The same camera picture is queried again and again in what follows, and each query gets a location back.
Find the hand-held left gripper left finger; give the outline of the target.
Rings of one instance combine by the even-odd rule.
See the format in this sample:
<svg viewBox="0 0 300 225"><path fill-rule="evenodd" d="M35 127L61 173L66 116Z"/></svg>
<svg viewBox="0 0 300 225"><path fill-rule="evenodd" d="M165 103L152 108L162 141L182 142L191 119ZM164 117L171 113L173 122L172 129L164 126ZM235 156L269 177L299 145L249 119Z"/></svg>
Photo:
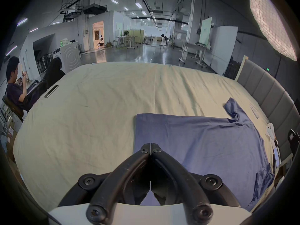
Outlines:
<svg viewBox="0 0 300 225"><path fill-rule="evenodd" d="M88 203L85 216L90 223L112 224L117 203L140 205L149 192L150 156L150 144L145 144L110 173L82 175L58 207Z"/></svg>

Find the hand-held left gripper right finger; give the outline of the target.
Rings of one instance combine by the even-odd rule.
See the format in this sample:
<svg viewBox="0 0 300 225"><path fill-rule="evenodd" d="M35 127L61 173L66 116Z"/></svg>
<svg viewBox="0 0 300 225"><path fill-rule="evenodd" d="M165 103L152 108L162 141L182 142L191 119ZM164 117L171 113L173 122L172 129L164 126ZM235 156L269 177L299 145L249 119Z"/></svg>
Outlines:
<svg viewBox="0 0 300 225"><path fill-rule="evenodd" d="M151 191L160 205L183 204L188 224L208 224L211 203L241 208L235 195L215 174L190 173L158 144L151 144Z"/></svg>

